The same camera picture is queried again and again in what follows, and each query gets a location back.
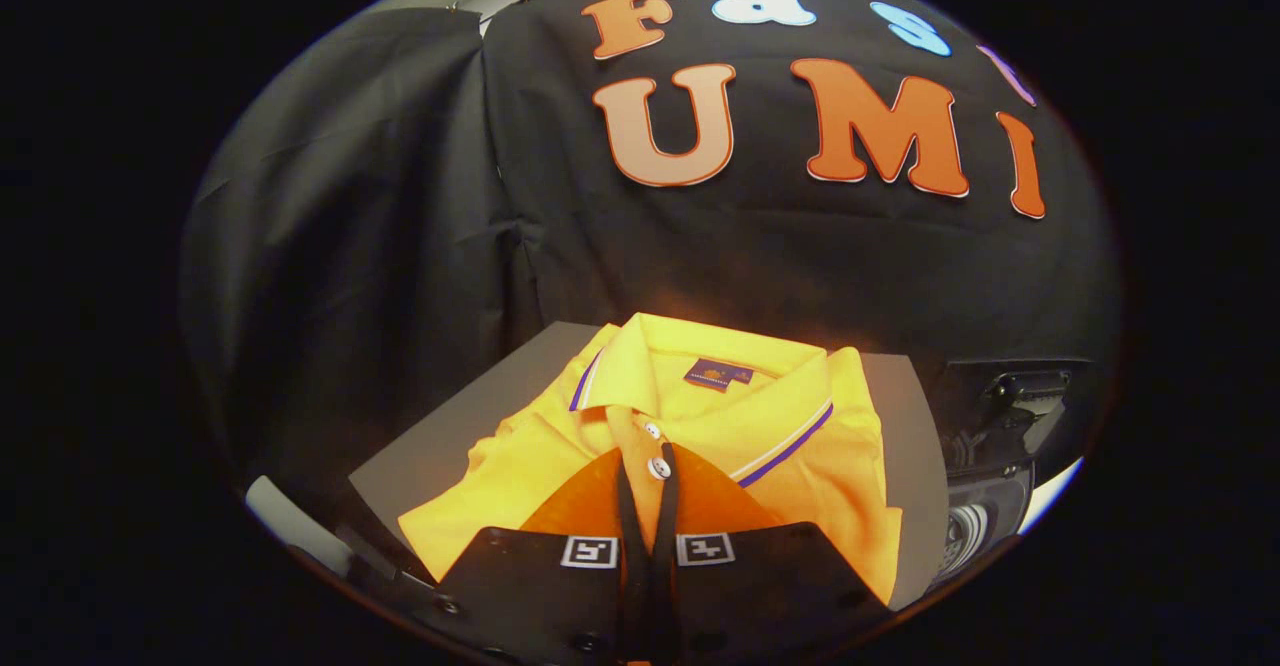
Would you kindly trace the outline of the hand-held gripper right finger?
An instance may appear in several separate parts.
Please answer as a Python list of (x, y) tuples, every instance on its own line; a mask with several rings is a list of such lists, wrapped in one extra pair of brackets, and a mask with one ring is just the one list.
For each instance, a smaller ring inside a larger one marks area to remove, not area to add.
[(810, 665), (883, 631), (892, 611), (809, 521), (772, 524), (733, 482), (667, 444), (649, 558), (654, 665)]

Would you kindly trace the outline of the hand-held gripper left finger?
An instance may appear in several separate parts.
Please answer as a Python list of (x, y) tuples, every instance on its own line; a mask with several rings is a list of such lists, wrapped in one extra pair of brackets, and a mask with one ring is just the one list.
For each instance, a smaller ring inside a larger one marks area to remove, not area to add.
[(617, 453), (520, 528), (477, 530), (435, 590), (435, 629), (508, 665), (644, 660), (648, 551)]

